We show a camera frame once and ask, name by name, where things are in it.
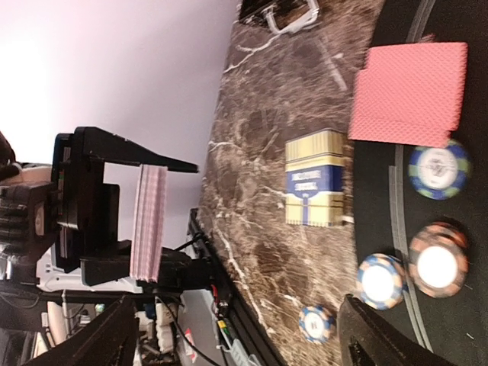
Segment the red-backed card deck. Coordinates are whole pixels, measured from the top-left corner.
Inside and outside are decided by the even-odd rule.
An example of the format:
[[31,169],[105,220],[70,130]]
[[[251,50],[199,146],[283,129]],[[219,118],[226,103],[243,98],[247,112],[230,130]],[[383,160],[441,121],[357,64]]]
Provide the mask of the red-backed card deck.
[[141,165],[134,208],[130,276],[156,283],[162,255],[168,168]]

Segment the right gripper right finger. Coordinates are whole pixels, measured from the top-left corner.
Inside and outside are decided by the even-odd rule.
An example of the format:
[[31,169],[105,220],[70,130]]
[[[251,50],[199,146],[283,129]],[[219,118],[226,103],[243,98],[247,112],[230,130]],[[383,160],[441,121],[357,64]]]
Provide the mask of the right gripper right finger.
[[344,365],[442,366],[450,362],[411,341],[351,294],[339,308]]

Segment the blue white chip stack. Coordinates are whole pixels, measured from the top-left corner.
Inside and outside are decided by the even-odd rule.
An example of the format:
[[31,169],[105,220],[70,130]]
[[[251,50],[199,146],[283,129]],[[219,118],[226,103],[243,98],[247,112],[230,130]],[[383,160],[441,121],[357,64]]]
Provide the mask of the blue white chip stack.
[[298,320],[299,328],[308,342],[324,344],[336,333],[336,318],[326,308],[308,306],[301,309]]

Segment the blue chip mat edge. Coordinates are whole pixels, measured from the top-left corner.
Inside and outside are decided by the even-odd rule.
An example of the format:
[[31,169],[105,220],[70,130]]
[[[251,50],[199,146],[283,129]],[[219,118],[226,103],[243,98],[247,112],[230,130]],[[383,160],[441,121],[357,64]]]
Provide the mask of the blue chip mat edge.
[[364,303],[376,310],[388,310],[403,301],[405,272],[396,257],[374,253],[359,265],[356,285]]

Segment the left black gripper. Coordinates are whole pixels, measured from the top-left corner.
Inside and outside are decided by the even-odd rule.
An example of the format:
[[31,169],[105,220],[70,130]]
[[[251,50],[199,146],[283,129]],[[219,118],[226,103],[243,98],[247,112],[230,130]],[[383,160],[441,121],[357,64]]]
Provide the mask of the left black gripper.
[[[196,174],[197,165],[161,156],[137,143],[98,127],[77,127],[56,136],[51,180],[58,193],[55,265],[66,273],[81,267],[82,282],[95,286],[126,278],[130,256],[94,256],[117,244],[118,185],[104,183],[106,162],[118,165],[165,166],[170,172]],[[156,279],[178,286],[191,258],[183,252],[163,251]]]

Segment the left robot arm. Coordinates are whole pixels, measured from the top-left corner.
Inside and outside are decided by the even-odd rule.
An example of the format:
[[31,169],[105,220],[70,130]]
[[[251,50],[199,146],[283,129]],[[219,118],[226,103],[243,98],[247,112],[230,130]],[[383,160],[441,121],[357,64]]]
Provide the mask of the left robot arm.
[[162,247],[142,255],[145,239],[117,238],[118,187],[104,182],[106,163],[195,173],[197,166],[158,155],[97,127],[56,138],[50,177],[1,188],[1,246],[6,256],[34,264],[54,249],[64,271],[81,268],[82,282],[126,278],[133,260],[149,266],[141,294],[118,290],[100,319],[37,359],[38,365],[127,365],[135,350],[133,307],[156,295],[174,298],[208,284],[209,265]]

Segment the brown chip mat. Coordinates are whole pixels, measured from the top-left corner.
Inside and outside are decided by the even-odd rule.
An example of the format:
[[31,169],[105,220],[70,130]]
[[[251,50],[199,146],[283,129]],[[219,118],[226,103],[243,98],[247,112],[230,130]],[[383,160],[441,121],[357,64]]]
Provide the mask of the brown chip mat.
[[467,277],[467,238],[450,223],[422,228],[409,244],[409,275],[415,286],[434,298],[457,294]]

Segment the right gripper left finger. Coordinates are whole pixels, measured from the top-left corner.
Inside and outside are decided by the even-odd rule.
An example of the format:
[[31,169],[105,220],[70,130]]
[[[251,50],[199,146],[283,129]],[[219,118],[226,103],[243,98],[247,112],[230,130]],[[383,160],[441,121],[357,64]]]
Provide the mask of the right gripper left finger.
[[28,365],[102,366],[132,365],[139,324],[134,302],[122,297],[95,317],[84,329],[48,352],[31,359]]

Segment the dealt card player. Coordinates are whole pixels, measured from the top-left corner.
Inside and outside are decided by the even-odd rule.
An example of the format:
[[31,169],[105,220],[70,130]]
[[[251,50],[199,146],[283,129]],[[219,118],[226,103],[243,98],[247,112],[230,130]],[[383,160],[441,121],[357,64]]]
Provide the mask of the dealt card player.
[[349,139],[446,147],[461,119],[467,53],[462,42],[370,48],[355,79]]

